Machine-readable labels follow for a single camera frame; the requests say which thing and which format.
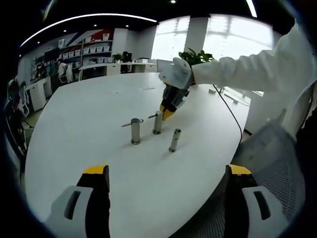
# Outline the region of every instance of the white sleeve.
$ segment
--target white sleeve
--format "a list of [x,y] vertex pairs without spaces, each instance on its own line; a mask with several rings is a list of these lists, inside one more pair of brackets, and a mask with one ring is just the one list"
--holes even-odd
[[295,25],[281,37],[274,50],[241,56],[238,60],[223,57],[219,61],[194,65],[192,69],[197,84],[293,92],[303,90],[313,82],[313,60],[307,39]]

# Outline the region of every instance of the yellow tab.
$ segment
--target yellow tab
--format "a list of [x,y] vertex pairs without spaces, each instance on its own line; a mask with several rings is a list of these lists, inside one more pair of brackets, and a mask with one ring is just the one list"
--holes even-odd
[[85,171],[84,174],[103,174],[104,172],[104,167],[107,165],[98,165],[98,166],[91,166],[88,167]]
[[[160,105],[159,110],[160,110],[161,112],[163,112],[164,107],[163,107],[162,105]],[[169,117],[170,117],[171,115],[173,115],[174,113],[175,113],[175,112],[170,112],[169,110],[166,109],[165,112],[163,113],[163,120],[169,118]]]
[[243,167],[243,166],[238,166],[238,165],[229,165],[231,167],[231,171],[233,175],[237,175],[237,174],[251,174],[251,171],[248,170],[247,168]]

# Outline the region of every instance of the potted plant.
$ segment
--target potted plant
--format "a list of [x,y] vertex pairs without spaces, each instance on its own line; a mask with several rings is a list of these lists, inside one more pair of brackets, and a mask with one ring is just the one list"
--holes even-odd
[[203,50],[197,54],[191,48],[188,49],[189,52],[179,52],[178,55],[181,57],[181,59],[186,60],[190,67],[199,63],[205,63],[214,60],[212,54],[206,54]]
[[120,61],[123,59],[122,54],[119,54],[119,53],[113,55],[112,57],[116,63],[120,63]]

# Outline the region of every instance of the metal cylinder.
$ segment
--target metal cylinder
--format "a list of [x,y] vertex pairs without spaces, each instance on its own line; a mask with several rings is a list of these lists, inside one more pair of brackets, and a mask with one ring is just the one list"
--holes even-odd
[[156,114],[156,116],[155,116],[155,121],[154,121],[153,133],[155,135],[158,135],[158,134],[160,134],[160,130],[162,129],[163,112],[156,111],[155,114]]
[[131,143],[134,145],[138,145],[141,143],[140,139],[140,120],[138,118],[133,118],[131,120]]
[[179,136],[180,136],[180,132],[181,132],[180,129],[178,129],[178,128],[175,129],[174,135],[173,135],[173,138],[172,138],[172,142],[171,142],[170,147],[169,147],[170,152],[175,152],[176,151],[177,142],[178,142],[178,139],[179,139]]

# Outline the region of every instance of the ceiling light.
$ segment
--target ceiling light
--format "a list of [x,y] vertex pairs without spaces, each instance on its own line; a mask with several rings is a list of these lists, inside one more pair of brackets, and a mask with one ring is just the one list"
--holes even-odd
[[35,37],[36,35],[40,34],[41,32],[53,27],[53,26],[56,26],[60,23],[63,23],[63,22],[66,22],[66,21],[70,21],[70,20],[74,20],[74,19],[78,19],[78,18],[83,18],[83,17],[87,17],[87,16],[126,16],[126,17],[132,17],[132,18],[138,18],[138,19],[141,19],[141,20],[146,20],[146,21],[151,21],[151,22],[157,22],[156,20],[153,20],[153,19],[149,19],[149,18],[146,18],[146,17],[141,17],[141,16],[134,16],[134,15],[128,15],[128,14],[119,14],[119,13],[95,13],[95,14],[87,14],[87,15],[81,15],[81,16],[74,16],[74,17],[71,17],[71,18],[68,18],[68,19],[65,19],[65,20],[62,20],[62,21],[58,21],[58,22],[55,22],[53,23],[52,25],[49,25],[45,28],[43,28],[42,30],[39,30],[38,32],[34,33],[32,36],[30,36],[28,39],[26,39],[21,45],[20,47],[22,47],[25,43],[27,43],[29,40],[31,40],[33,37]]
[[254,8],[254,5],[253,5],[252,0],[247,0],[247,4],[248,4],[248,6],[249,6],[249,9],[250,9],[250,12],[251,12],[252,17],[258,17],[258,16],[257,16],[256,9]]

